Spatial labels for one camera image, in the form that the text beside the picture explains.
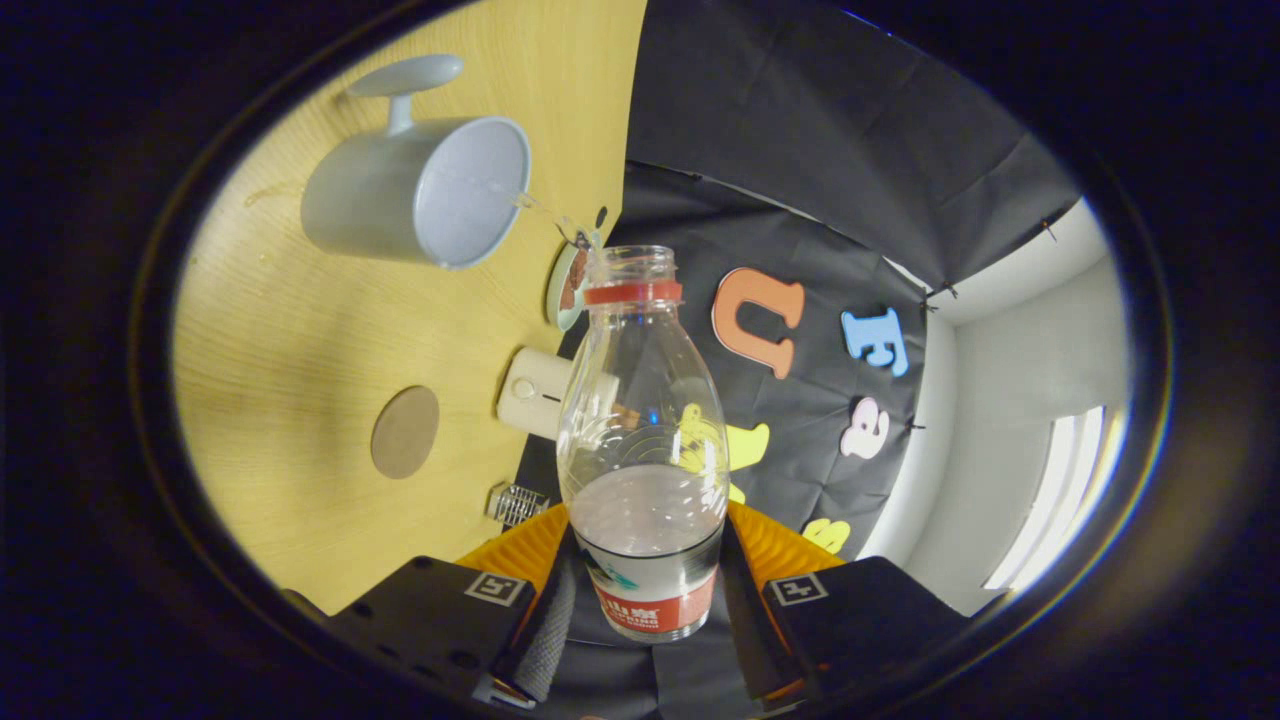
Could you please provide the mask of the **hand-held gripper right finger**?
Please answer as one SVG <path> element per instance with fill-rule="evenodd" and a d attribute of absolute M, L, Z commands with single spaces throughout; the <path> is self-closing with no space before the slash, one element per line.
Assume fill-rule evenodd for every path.
<path fill-rule="evenodd" d="M 865 694 L 972 623 L 888 559 L 844 561 L 740 502 L 722 585 L 748 693 L 768 711 Z"/>

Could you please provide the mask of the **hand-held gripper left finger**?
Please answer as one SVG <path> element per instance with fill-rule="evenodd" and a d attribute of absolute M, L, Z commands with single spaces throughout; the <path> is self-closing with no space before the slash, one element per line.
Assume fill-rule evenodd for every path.
<path fill-rule="evenodd" d="M 325 626 L 425 691 L 535 708 L 564 652 L 575 559 L 556 505 L 454 562 L 412 557 Z"/>

